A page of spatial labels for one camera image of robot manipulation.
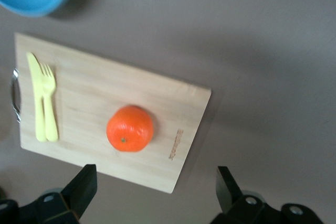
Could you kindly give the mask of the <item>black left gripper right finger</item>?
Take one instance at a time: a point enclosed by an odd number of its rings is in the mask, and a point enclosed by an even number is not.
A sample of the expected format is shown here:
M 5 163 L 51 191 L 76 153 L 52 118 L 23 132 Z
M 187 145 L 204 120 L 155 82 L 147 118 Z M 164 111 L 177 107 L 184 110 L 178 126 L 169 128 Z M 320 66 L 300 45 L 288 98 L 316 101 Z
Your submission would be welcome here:
M 226 166 L 216 174 L 216 196 L 222 212 L 212 223 L 322 223 L 310 208 L 288 203 L 276 210 L 252 194 L 243 194 Z

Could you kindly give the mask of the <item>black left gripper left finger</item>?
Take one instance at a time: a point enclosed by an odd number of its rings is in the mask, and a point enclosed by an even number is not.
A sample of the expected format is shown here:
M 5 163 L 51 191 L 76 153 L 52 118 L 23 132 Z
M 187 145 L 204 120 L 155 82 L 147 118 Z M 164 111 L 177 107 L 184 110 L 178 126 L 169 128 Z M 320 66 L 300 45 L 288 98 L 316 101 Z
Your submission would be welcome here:
M 62 189 L 44 194 L 19 207 L 12 199 L 1 200 L 1 223 L 79 223 L 97 192 L 97 168 L 87 164 Z

